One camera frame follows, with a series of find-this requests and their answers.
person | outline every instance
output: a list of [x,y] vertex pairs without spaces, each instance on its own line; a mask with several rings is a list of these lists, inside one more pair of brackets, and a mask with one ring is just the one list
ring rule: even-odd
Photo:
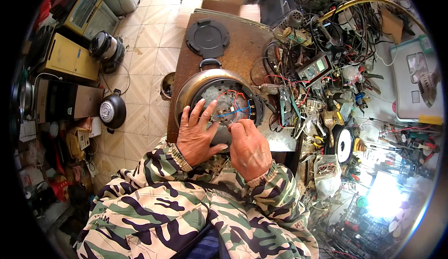
[[94,198],[80,258],[318,258],[291,171],[272,160],[250,119],[228,127],[230,159],[210,147],[216,100],[184,108],[177,143],[163,137],[135,170]]

camouflage jacket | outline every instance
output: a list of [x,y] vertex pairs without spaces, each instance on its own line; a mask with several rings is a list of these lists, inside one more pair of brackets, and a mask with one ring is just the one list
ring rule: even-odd
[[98,192],[78,237],[80,258],[170,258],[207,222],[230,258],[317,258],[291,171],[272,163],[245,182],[215,155],[192,168],[162,138],[135,170],[121,169]]

wooden workbench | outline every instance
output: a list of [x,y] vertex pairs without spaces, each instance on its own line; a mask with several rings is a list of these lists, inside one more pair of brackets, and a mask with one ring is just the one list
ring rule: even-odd
[[[190,16],[188,27],[195,21],[205,18],[221,22],[230,33],[230,43],[224,51],[224,56],[217,58],[221,62],[222,68],[240,74],[251,85],[261,85],[264,82],[266,71],[263,67],[263,62],[258,60],[263,57],[264,49],[271,42],[272,33],[239,21],[196,13]],[[171,96],[173,100],[177,97],[177,93],[188,78],[199,72],[199,63],[202,59],[200,55],[193,53],[187,47],[185,41],[182,43]],[[255,62],[257,64],[252,71],[252,78],[255,81],[253,83],[249,73]],[[167,141],[171,143],[177,141],[179,132],[174,120],[174,106],[174,102],[172,102],[168,117]],[[269,130],[268,121],[272,112],[268,108],[265,111],[264,120],[259,130],[268,139],[271,151],[295,151],[296,142],[290,137],[289,132],[273,133]]]

tile floor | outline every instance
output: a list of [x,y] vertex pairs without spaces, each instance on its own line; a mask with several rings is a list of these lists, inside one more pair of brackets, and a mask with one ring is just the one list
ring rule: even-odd
[[[166,133],[169,102],[160,97],[160,82],[176,70],[185,29],[175,27],[179,0],[140,0],[136,10],[127,14],[114,36],[126,46],[123,65],[129,71],[130,86],[122,95],[126,121],[114,134],[105,129],[96,137],[98,152],[94,162],[99,174],[94,177],[95,192],[110,181],[121,168],[133,169],[138,161]],[[104,80],[113,91],[124,91],[129,84],[121,67]]]

microwave oven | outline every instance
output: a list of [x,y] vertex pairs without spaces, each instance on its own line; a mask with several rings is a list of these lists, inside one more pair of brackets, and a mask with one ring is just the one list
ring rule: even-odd
[[113,35],[119,20],[103,0],[77,0],[64,26],[91,40],[100,31]]

